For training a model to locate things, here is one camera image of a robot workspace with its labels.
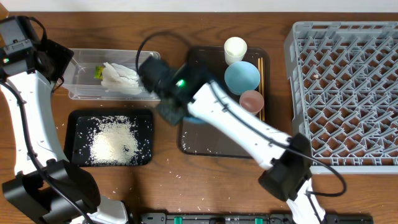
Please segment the pink cup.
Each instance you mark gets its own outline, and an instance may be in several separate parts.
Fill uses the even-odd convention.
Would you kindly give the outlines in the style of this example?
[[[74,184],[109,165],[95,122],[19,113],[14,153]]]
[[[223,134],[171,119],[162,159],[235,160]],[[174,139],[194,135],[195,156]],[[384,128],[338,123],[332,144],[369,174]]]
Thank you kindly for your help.
[[[248,90],[240,96],[239,104],[249,113],[256,115],[264,107],[264,97],[256,90]]]

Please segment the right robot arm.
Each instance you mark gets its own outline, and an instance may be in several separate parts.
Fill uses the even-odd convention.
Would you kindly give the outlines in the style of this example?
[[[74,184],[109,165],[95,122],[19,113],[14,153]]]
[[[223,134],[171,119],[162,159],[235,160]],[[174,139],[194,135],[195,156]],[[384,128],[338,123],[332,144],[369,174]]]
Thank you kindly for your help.
[[[310,142],[303,134],[291,137],[242,109],[203,65],[172,69],[149,57],[137,73],[145,89],[161,99],[163,119],[175,125],[192,116],[212,125],[264,169],[259,184],[287,203],[295,223],[324,223],[326,212],[312,192]]]

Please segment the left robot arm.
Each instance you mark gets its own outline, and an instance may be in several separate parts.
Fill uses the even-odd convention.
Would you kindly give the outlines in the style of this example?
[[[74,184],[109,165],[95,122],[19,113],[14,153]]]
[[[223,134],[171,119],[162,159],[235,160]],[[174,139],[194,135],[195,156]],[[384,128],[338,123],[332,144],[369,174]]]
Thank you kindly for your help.
[[[2,191],[36,223],[127,223],[124,204],[101,196],[92,175],[69,163],[58,140],[50,98],[72,57],[52,40],[1,42],[1,91],[16,140],[16,176]]]

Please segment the light blue bowl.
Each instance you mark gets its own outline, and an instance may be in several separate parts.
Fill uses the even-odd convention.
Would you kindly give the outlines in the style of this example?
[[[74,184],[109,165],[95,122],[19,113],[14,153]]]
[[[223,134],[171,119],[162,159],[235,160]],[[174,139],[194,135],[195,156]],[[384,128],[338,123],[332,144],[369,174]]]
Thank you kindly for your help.
[[[224,81],[229,91],[242,95],[245,91],[255,90],[261,81],[257,67],[249,62],[235,62],[224,73]]]

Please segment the pile of white rice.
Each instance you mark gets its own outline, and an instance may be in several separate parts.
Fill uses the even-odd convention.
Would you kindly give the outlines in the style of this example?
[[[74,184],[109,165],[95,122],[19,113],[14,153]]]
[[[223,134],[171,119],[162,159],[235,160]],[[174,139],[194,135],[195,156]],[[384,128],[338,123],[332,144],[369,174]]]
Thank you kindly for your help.
[[[78,118],[72,162],[81,167],[142,166],[152,159],[152,121],[146,116]]]

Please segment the yellow green snack wrapper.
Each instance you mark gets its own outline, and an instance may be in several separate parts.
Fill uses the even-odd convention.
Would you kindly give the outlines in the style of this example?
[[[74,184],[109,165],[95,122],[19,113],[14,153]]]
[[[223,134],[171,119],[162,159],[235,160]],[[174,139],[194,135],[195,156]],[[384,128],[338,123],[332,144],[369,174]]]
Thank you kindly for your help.
[[[104,70],[103,66],[96,66],[95,67],[95,78],[96,79],[100,79],[100,80],[103,79],[103,75],[102,75],[103,70]]]

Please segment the dark blue plate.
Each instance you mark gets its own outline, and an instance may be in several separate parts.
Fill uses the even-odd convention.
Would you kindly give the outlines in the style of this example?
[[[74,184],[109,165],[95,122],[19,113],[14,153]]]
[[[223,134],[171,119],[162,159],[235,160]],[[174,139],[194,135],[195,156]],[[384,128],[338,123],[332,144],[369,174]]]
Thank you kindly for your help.
[[[200,118],[196,118],[193,116],[185,116],[183,118],[183,123],[191,123],[191,124],[206,124],[206,122]]]

